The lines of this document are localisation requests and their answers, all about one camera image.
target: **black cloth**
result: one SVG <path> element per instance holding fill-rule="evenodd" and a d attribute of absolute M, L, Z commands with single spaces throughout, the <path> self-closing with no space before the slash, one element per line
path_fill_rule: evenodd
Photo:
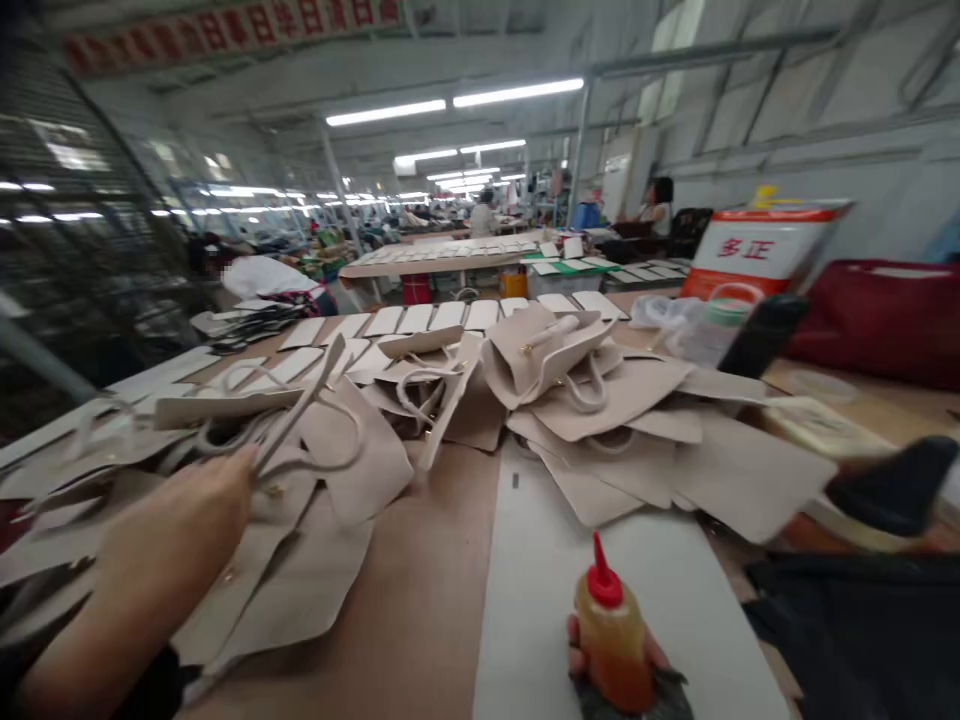
<path fill-rule="evenodd" d="M 18 720 L 17 687 L 53 639 L 76 617 L 81 605 L 23 642 L 0 649 L 0 717 Z M 180 658 L 167 645 L 154 658 L 123 704 L 115 720 L 170 720 L 180 711 L 183 680 Z"/>
<path fill-rule="evenodd" d="M 744 605 L 803 690 L 804 720 L 960 718 L 960 555 L 784 555 Z"/>

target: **orange glue bottle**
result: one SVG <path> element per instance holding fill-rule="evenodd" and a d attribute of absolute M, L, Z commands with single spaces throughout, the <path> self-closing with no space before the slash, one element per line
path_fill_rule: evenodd
<path fill-rule="evenodd" d="M 593 686 L 617 710 L 640 715 L 656 699 L 644 653 L 646 626 L 630 588 L 607 565 L 600 535 L 593 533 L 594 564 L 577 583 L 580 647 Z"/>

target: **red and white container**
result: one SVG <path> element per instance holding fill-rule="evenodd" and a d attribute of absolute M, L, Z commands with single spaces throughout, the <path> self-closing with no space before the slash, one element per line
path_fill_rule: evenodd
<path fill-rule="evenodd" d="M 680 297 L 706 300 L 720 285 L 746 283 L 765 296 L 799 284 L 847 201 L 713 214 Z"/>

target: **person's hand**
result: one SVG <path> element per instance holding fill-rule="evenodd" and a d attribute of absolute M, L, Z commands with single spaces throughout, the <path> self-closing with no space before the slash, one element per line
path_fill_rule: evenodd
<path fill-rule="evenodd" d="M 232 557 L 250 517 L 256 446 L 190 465 L 130 507 L 97 554 L 93 600 L 155 607 L 175 630 Z"/>
<path fill-rule="evenodd" d="M 620 713 L 590 683 L 590 658 L 580 648 L 580 618 L 571 613 L 567 617 L 567 663 L 570 679 L 580 700 L 584 720 L 624 720 Z M 656 702 L 644 717 L 663 720 L 693 720 L 693 711 L 683 694 L 686 679 L 673 669 L 663 648 L 653 637 L 650 627 L 644 633 L 644 657 L 653 668 Z"/>

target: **red banner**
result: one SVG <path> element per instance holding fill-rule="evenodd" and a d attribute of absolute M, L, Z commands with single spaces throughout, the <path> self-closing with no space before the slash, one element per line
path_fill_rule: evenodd
<path fill-rule="evenodd" d="M 256 0 L 74 32 L 67 60 L 83 78 L 315 42 L 400 24 L 400 0 Z"/>

